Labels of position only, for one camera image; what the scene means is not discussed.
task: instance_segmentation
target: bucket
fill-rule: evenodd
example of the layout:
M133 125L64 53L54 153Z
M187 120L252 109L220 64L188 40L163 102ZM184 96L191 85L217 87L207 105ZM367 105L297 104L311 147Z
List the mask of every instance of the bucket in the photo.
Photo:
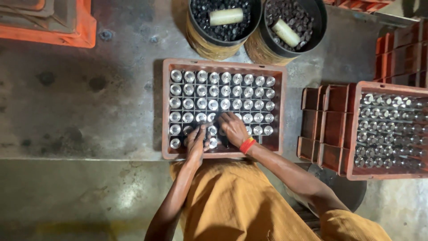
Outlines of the bucket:
M186 22L186 39L190 46L201 56L210 60L224 60L232 57L247 38L254 32L262 18L261 0L249 0L251 2L251 20L241 39L235 41L218 40L208 35L197 24L191 11L192 0L189 0L187 22Z
M248 57L257 64L284 66L303 53L314 49L324 37L327 28L327 11L322 0L297 0L309 16L314 18L313 33L309 42L299 52L292 52L275 43L266 23L266 3L257 29L245 42Z

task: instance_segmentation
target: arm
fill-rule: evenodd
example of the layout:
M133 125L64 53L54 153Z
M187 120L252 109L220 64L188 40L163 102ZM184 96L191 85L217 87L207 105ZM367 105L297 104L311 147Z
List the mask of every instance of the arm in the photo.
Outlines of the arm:
M201 125L189 134L186 162L150 222L145 241L172 240L193 177L202 164L202 153L209 149L208 142L203 146L205 133L206 127Z
M221 128L236 147L249 138L244 123L233 113L219 117ZM349 210L326 184L301 169L293 162L255 143L247 155L253 157L274 173L295 194L315 206L318 215L334 209Z

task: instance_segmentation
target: hand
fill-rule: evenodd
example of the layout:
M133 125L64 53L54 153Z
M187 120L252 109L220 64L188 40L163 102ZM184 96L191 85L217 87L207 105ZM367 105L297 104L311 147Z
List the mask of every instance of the hand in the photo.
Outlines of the hand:
M196 168L199 168L202 165L202 154L210 148L209 138L204 143L206 132L207 127L205 124L202 124L196 127L196 129L187 136L188 143L186 162L194 165Z
M218 118L227 139L236 147L240 147L250 136L242 120L232 112L221 114Z

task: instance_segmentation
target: metal part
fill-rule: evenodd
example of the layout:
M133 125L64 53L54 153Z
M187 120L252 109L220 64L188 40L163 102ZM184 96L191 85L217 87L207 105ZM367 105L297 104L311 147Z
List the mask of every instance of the metal part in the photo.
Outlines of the metal part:
M274 96L275 96L275 91L274 91L274 90L272 90L272 89L268 89L268 90L266 91L266 97L267 97L268 99L272 99Z
M193 108L193 100L192 99L184 99L183 101L183 107L187 110L190 110Z
M184 73L184 80L187 83L193 83L193 81L195 81L195 73L193 73L192 71L186 71Z
M252 100L247 99L247 100L244 102L243 106L244 106L244 109L246 109L246 110L251 110L251 108L253 107L253 102L252 102Z
M250 113L245 114L244 117L242 117L242 120L244 121L244 123L249 124L253 121L253 116Z
M174 111L169 115L169 120L171 122L179 122L181 119L181 114L178 111Z
M268 101L265 105L265 108L267 111L272 111L275 108L275 103L273 103L272 101Z
M265 135L270 136L273 133L273 128L271 126L265 126L264 132L265 132Z
M191 126L185 126L183 128L183 134L185 136L188 136L190 133L192 133L192 131L193 131L193 127L191 127Z
M180 127L180 125L177 125L177 124L174 124L169 128L169 132L173 136L180 134L180 131L181 131L181 127Z
M207 100L205 98L199 98L196 101L196 104L198 105L199 109L203 110L203 109L207 108L208 103L207 103Z
M223 87L221 87L221 94L223 96L229 96L230 95L230 87L228 85L225 85Z
M241 86L235 86L235 87L233 87L232 94L234 96L236 96L236 97L241 96L241 94L242 94L242 88L241 88Z
M253 128L253 133L254 133L254 135L256 135L256 136L259 136L259 135L263 134L263 129L262 129L262 127L261 127L261 126L255 126L255 127Z
M197 74L197 77L199 83L204 83L205 81L207 81L208 74L205 70L200 70Z
M207 115L205 115L205 113L199 113L196 115L196 122L204 123L206 121L207 121Z
M172 149L179 149L181 146L181 142L178 138L174 138L171 140L171 143L169 145Z
M171 108L177 109L181 106L181 101L179 98L173 97L169 100L169 105L171 106Z
M176 70L176 69L173 70L173 71L171 71L171 79L172 79L172 81L174 81L174 82L180 82L181 78L182 78L181 71Z
M265 94L265 90L262 87L257 87L256 90L254 91L254 95L256 97L262 97Z
M215 113L211 113L207 117L207 122L213 122L215 119Z
M200 97L204 97L207 95L207 87L205 85L199 85L196 88L196 93L198 94L198 96Z
M193 114L190 112L184 113L183 114L183 122L184 123L190 123L193 121Z
M192 84L185 84L183 87L183 92L187 96L193 95L193 92L195 91L195 87L193 87Z
M242 82L242 75L241 74L234 74L232 78L233 84L240 84Z
M217 84L219 80L220 80L220 75L218 73L212 72L210 74L210 83L211 84Z
M263 76L257 76L254 82L257 86L262 86L265 84L265 78Z
M215 85L211 86L209 91L210 91L210 96L212 96L212 97L218 96L218 93L220 92L218 87Z
M266 79L266 86L267 87L272 87L275 85L275 78L274 77L268 77Z
M229 72L224 72L224 73L221 75L221 81L222 81L224 84L228 84L231 80L232 80L232 76L230 75L230 73L229 73Z
M221 109L222 109L222 110L227 110L227 109L229 109L229 107L230 107L230 101L229 101L228 99L223 99L223 100L220 102L220 107L221 107Z
M233 100L233 102L232 102L232 107L233 107L235 110L239 110L239 109L242 107L242 101L241 101L240 99L235 99L235 100Z
M244 76L244 83L245 83L246 85L250 85L250 84L252 84L252 83L253 83L253 81L254 81L254 77L253 77L253 75L245 75L245 76Z
M263 120L263 115L261 113L256 113L254 115L254 121L260 123Z
M245 88L245 90L244 90L244 97L245 98L250 98L251 96L253 96L253 94L254 94L254 91L251 87Z
M215 99L210 100L210 102L208 102L208 108L212 111L216 111L218 109L218 102Z

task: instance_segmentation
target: red thread bracelet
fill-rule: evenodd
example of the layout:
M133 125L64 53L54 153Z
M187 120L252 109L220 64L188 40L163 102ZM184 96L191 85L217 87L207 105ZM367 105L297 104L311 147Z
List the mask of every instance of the red thread bracelet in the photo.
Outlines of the red thread bracelet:
M256 142L256 140L253 137L249 137L247 140L245 140L241 147L239 148L239 150L244 153L245 155L247 154L248 150L250 149L250 147Z

